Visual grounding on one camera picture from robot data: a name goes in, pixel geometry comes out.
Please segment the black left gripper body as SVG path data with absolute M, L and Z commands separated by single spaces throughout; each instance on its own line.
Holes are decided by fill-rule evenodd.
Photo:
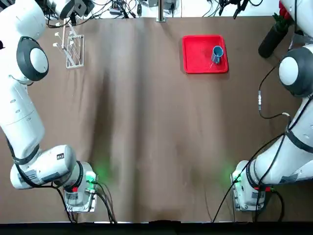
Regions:
M 86 4 L 83 0 L 62 0 L 60 18 L 68 18 L 72 13 L 82 17 L 86 11 Z

